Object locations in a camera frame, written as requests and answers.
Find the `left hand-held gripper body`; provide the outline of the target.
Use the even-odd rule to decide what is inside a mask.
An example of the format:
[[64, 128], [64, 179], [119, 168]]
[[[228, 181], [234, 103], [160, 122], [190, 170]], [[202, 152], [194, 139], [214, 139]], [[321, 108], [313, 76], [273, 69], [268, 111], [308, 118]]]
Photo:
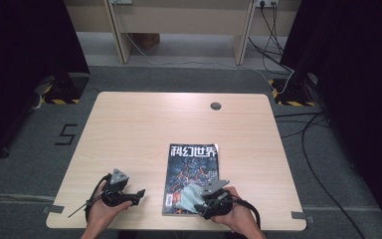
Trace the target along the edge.
[[134, 194], [123, 193], [128, 179], [129, 177], [118, 168], [113, 170], [102, 190], [101, 200], [105, 205], [114, 207], [125, 201], [136, 200]]

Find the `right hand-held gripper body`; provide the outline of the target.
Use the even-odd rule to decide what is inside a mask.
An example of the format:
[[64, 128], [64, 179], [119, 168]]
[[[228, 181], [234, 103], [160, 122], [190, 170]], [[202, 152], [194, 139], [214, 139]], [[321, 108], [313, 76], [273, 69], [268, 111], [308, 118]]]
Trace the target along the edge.
[[202, 197], [207, 205], [207, 211], [201, 217], [211, 219], [213, 216], [226, 215], [232, 210], [232, 194], [225, 189], [225, 186], [229, 183], [228, 179], [213, 180], [203, 187]]

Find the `light blue wiping cloth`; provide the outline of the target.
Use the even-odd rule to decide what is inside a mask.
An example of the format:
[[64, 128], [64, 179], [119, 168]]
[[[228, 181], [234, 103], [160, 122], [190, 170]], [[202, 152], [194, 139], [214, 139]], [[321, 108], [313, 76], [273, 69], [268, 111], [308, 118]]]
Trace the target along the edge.
[[196, 205], [205, 203], [202, 197], [203, 188], [198, 184], [187, 185], [180, 194], [179, 201], [175, 204], [178, 209], [187, 210], [191, 213], [197, 213]]

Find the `dark illustrated magazine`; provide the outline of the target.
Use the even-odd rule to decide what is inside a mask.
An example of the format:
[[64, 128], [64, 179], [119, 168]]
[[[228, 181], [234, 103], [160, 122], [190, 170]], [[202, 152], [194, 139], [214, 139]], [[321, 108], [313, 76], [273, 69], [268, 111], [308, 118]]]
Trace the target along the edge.
[[175, 204], [182, 190], [189, 184], [198, 184], [202, 188], [210, 181], [219, 179], [219, 159], [217, 144], [180, 144], [169, 145], [168, 163], [165, 178], [162, 214], [197, 214], [178, 209]]

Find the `person's left hand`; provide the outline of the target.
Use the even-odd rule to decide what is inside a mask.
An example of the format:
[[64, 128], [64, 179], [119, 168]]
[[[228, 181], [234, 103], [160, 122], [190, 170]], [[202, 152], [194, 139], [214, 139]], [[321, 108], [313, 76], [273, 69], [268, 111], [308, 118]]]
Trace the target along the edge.
[[130, 206], [130, 201], [122, 202], [114, 207], [105, 205], [101, 200], [96, 201], [90, 210], [87, 228], [94, 231], [106, 229], [119, 213], [127, 210]]

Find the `person's right hand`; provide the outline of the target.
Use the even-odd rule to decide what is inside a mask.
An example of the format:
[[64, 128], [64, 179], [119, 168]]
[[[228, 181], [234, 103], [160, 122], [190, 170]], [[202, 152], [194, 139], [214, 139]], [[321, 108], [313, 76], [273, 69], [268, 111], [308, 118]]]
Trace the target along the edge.
[[226, 215], [213, 216], [211, 220], [217, 224], [228, 226], [233, 232], [249, 236], [259, 232], [259, 227], [251, 211], [240, 204], [234, 203], [233, 209]]

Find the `stand base with hazard tape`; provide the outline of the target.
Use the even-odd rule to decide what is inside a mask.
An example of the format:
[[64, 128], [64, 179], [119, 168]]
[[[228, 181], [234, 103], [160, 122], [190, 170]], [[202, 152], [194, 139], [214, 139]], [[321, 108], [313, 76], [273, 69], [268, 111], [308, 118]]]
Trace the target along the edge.
[[314, 107], [315, 100], [305, 78], [295, 79], [289, 75], [283, 79], [270, 79], [275, 103], [280, 106]]
[[78, 104], [89, 79], [87, 73], [68, 73], [68, 77], [63, 80], [56, 80], [54, 76], [44, 78], [35, 90], [36, 107], [41, 104]]

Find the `brown cardboard box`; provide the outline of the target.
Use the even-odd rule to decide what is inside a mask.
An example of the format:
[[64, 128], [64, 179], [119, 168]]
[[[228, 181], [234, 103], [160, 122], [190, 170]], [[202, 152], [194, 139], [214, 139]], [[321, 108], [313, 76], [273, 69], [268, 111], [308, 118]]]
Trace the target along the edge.
[[145, 49], [150, 50], [160, 43], [160, 35], [156, 33], [133, 33], [134, 43]]

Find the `black curtain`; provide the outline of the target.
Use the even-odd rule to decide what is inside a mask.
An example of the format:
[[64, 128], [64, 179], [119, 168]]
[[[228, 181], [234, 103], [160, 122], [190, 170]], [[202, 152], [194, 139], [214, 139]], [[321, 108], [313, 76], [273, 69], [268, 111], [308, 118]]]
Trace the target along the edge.
[[64, 0], [0, 0], [0, 149], [43, 79], [88, 70]]
[[300, 0], [283, 64], [314, 74], [345, 148], [382, 210], [382, 0]]

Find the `beige wooden desk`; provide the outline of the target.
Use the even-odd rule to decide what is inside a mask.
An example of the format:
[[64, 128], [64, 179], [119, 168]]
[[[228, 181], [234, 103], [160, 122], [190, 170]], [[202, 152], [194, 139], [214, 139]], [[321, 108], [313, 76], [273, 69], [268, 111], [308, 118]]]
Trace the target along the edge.
[[256, 7], [257, 0], [133, 0], [114, 5], [110, 0], [64, 0], [75, 30], [108, 32], [118, 60], [128, 62], [132, 33], [224, 35], [232, 40], [235, 63], [244, 63], [248, 38], [289, 34], [301, 0], [279, 0], [273, 8]]

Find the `white wall socket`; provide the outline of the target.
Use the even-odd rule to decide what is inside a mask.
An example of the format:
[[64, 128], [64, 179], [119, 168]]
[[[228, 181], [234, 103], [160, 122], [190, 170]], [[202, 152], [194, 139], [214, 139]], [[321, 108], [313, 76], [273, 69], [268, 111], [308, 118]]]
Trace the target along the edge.
[[257, 0], [256, 7], [258, 8], [273, 8], [278, 6], [279, 0]]

